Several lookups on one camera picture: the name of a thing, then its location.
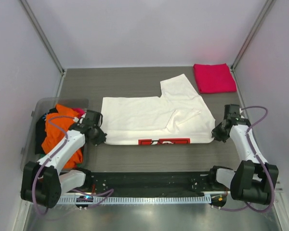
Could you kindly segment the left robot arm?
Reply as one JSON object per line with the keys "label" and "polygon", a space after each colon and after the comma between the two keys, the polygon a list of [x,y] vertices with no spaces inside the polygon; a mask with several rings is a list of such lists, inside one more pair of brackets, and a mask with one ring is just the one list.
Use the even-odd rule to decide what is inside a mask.
{"label": "left robot arm", "polygon": [[101,129],[103,115],[87,110],[74,121],[68,130],[59,128],[63,138],[44,157],[36,162],[29,161],[23,169],[20,197],[41,205],[53,208],[62,194],[80,189],[88,192],[93,186],[92,174],[83,168],[73,168],[63,173],[65,164],[73,154],[91,141],[97,146],[106,141],[107,134]]}

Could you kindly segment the white t-shirt with red print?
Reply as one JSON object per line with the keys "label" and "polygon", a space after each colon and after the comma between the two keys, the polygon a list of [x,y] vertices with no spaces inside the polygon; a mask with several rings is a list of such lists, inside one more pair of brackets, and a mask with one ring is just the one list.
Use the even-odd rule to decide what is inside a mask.
{"label": "white t-shirt with red print", "polygon": [[160,82],[161,95],[104,97],[102,130],[109,145],[210,143],[215,118],[185,74]]}

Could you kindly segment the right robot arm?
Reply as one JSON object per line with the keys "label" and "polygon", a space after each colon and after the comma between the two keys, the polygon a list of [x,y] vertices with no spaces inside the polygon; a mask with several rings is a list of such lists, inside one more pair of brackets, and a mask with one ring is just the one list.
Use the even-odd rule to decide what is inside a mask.
{"label": "right robot arm", "polygon": [[223,121],[211,132],[216,141],[233,141],[240,164],[236,170],[214,166],[205,182],[212,190],[224,186],[232,199],[243,201],[248,207],[252,204],[270,207],[275,199],[279,170],[268,163],[257,146],[252,131],[257,122],[251,124],[240,111],[237,104],[225,105]]}

